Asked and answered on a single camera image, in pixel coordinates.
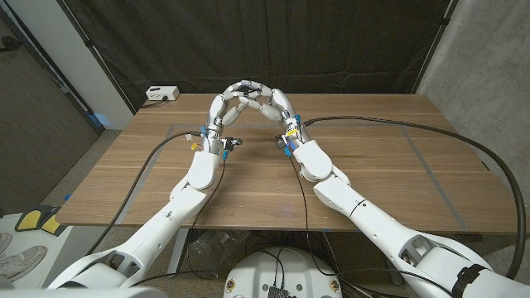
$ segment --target yellow object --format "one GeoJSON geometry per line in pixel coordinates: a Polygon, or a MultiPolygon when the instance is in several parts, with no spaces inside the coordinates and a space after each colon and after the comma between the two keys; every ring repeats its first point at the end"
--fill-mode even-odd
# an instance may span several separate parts
{"type": "Polygon", "coordinates": [[[39,223],[39,219],[41,218],[41,211],[33,210],[25,215],[23,214],[22,216],[23,218],[21,222],[17,225],[17,229],[19,231],[35,229],[39,223]]]}
{"type": "Polygon", "coordinates": [[[42,225],[43,230],[47,231],[48,233],[55,233],[55,231],[60,227],[60,224],[57,223],[55,220],[55,214],[53,214],[52,217],[50,217],[46,222],[42,225]]]}
{"type": "Polygon", "coordinates": [[[290,136],[292,136],[293,134],[295,134],[295,133],[297,133],[297,132],[298,132],[297,129],[293,129],[293,130],[291,130],[291,131],[288,131],[285,135],[288,136],[288,137],[290,137],[290,136]]]}

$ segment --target power strip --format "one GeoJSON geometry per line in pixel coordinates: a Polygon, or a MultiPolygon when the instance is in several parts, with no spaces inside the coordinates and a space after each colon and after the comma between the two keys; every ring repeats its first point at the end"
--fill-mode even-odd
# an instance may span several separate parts
{"type": "Polygon", "coordinates": [[[164,96],[167,96],[167,100],[176,100],[180,93],[176,86],[151,86],[146,91],[149,100],[162,100],[164,96]]]}

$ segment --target wooden table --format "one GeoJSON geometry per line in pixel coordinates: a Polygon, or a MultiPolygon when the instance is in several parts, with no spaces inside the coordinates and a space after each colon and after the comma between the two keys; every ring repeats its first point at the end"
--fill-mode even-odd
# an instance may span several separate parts
{"type": "MultiPolygon", "coordinates": [[[[288,97],[302,121],[359,115],[454,131],[422,95],[288,97]]],[[[107,225],[152,148],[173,133],[199,131],[213,98],[214,94],[182,94],[175,102],[141,110],[65,203],[57,215],[59,222],[107,225]]],[[[315,123],[308,130],[360,194],[410,228],[439,233],[516,232],[511,194],[461,141],[411,127],[350,120],[315,123]]],[[[224,136],[240,137],[243,145],[230,153],[221,185],[197,228],[305,228],[294,170],[275,145],[274,136],[280,131],[251,108],[224,129],[224,136]]],[[[150,219],[167,203],[192,156],[184,137],[166,144],[148,166],[119,224],[140,225],[150,219]]],[[[355,229],[345,216],[316,198],[313,183],[302,180],[302,184],[310,229],[355,229]]],[[[191,221],[183,227],[189,228],[191,221]]]]}

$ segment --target black curtain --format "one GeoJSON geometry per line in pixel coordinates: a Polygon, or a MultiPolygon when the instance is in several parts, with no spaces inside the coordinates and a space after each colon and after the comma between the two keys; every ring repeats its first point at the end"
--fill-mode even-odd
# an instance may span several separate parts
{"type": "Polygon", "coordinates": [[[444,1],[66,0],[139,108],[151,85],[221,93],[410,93],[444,1]]]}

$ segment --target white sneaker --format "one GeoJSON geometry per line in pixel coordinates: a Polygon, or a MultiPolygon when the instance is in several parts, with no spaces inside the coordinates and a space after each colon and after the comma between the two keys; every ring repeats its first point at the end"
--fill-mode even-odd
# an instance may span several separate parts
{"type": "Polygon", "coordinates": [[[8,281],[16,281],[33,270],[46,255],[46,248],[34,246],[16,256],[0,260],[0,276],[5,276],[8,281]]]}
{"type": "Polygon", "coordinates": [[[11,243],[11,239],[13,239],[13,236],[10,233],[0,233],[0,254],[6,250],[9,243],[11,243]]]}

